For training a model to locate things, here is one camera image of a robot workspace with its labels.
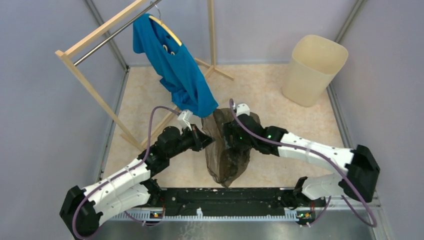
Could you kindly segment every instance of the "blue shirt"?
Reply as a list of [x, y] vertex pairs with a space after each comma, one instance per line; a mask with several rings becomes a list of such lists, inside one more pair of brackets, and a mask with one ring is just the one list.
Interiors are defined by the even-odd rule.
[[188, 109], [200, 118], [209, 116], [218, 103], [195, 60], [184, 44], [179, 46], [149, 15], [146, 13], [133, 23], [134, 52], [146, 54], [156, 73], [162, 76], [160, 83], [171, 92], [172, 102], [179, 109]]

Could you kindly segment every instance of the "clothing rack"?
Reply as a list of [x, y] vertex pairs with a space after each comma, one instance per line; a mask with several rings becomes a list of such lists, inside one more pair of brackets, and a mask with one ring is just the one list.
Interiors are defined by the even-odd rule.
[[[156, 0], [152, 2], [149, 6], [147, 6], [143, 11], [141, 11], [137, 16], [132, 18], [130, 21], [125, 23], [122, 27], [112, 33], [109, 37], [103, 40], [101, 43], [92, 48], [89, 52], [79, 58], [77, 61], [73, 62], [72, 57], [74, 57], [77, 53], [81, 52], [85, 49], [89, 44], [100, 38], [103, 34], [117, 25], [124, 18], [129, 16], [131, 13], [136, 11], [140, 6], [147, 3], [149, 0], [136, 0], [126, 8], [124, 8], [121, 12], [113, 16], [111, 19], [106, 21], [104, 24], [99, 26], [92, 33], [81, 39], [75, 45], [70, 47], [65, 52], [61, 50], [57, 50], [55, 54], [62, 60], [65, 66], [75, 75], [75, 77], [79, 80], [79, 82], [87, 89], [87, 91], [92, 95], [92, 97], [100, 104], [100, 106], [107, 112], [107, 114], [115, 121], [115, 123], [122, 129], [123, 134], [121, 135], [125, 140], [127, 140], [134, 147], [139, 149], [141, 152], [147, 147], [147, 137], [139, 143], [134, 135], [128, 130], [128, 128], [124, 125], [124, 123], [118, 118], [118, 116], [114, 113], [114, 111], [108, 106], [108, 104], [103, 100], [103, 98], [99, 95], [99, 93], [95, 90], [95, 88], [90, 84], [90, 82], [86, 79], [86, 77], [81, 73], [81, 71], [77, 68], [77, 66], [90, 57], [93, 53], [99, 50], [102, 46], [107, 44], [110, 40], [116, 37], [119, 33], [121, 33], [124, 29], [130, 26], [137, 18], [145, 14], [151, 8], [153, 8], [157, 3], [162, 0]], [[214, 0], [207, 0], [207, 8], [208, 8], [208, 21], [209, 21], [209, 39], [210, 39], [210, 58], [211, 63], [207, 63], [198, 58], [194, 58], [197, 64], [207, 67], [207, 71], [204, 74], [205, 79], [207, 79], [213, 72], [217, 72], [218, 74], [229, 78], [230, 80], [234, 80], [234, 77], [229, 75], [228, 73], [217, 68], [216, 61], [216, 45], [215, 45], [215, 18], [214, 18]], [[174, 105], [172, 109], [177, 110], [178, 107]], [[169, 112], [163, 119], [160, 121], [158, 125], [152, 130], [151, 136], [152, 138], [156, 138], [162, 131], [162, 129], [172, 120], [174, 115]]]

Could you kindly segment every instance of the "dual-arm robot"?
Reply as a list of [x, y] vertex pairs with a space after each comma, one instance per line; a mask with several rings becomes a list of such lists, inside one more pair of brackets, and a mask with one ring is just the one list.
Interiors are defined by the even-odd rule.
[[[178, 116], [183, 126], [182, 133], [177, 127], [166, 127], [149, 150], [120, 171], [93, 185], [74, 186], [67, 192], [60, 216], [76, 239], [92, 235], [104, 222], [119, 213], [136, 206], [154, 206], [160, 201], [161, 189], [151, 178], [167, 168], [170, 159], [176, 155], [189, 149], [201, 151], [214, 141], [195, 124], [190, 124], [191, 115], [185, 110]], [[280, 127], [263, 128], [254, 121], [249, 107], [243, 103], [234, 106], [234, 115], [236, 118], [223, 126], [227, 148], [254, 148], [262, 154], [295, 158], [334, 172], [320, 177], [300, 178], [294, 193], [309, 200], [340, 195], [357, 201], [363, 198], [367, 203], [372, 200], [380, 168], [367, 147], [331, 147], [296, 136]], [[354, 189], [342, 179], [340, 171]]]

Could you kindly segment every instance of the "trash can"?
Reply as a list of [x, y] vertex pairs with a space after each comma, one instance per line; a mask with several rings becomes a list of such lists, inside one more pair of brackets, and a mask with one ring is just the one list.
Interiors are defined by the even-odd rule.
[[291, 54], [282, 94], [301, 106], [314, 105], [347, 59], [348, 50], [342, 45], [317, 35], [305, 36]]

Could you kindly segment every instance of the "wooden hanger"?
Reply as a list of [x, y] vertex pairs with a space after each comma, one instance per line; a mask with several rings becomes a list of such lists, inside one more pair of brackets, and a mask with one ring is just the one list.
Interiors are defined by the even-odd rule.
[[157, 24], [159, 24], [159, 26], [161, 26], [174, 40], [175, 42], [178, 44], [178, 46], [181, 47], [181, 45], [183, 45], [183, 43], [178, 39], [178, 37], [165, 25], [162, 23], [161, 20], [161, 11], [159, 10], [158, 6], [155, 4], [154, 5], [157, 9], [157, 11], [159, 12], [159, 19], [157, 19], [156, 17], [154, 17], [153, 15], [148, 16], [151, 20], [155, 21]]

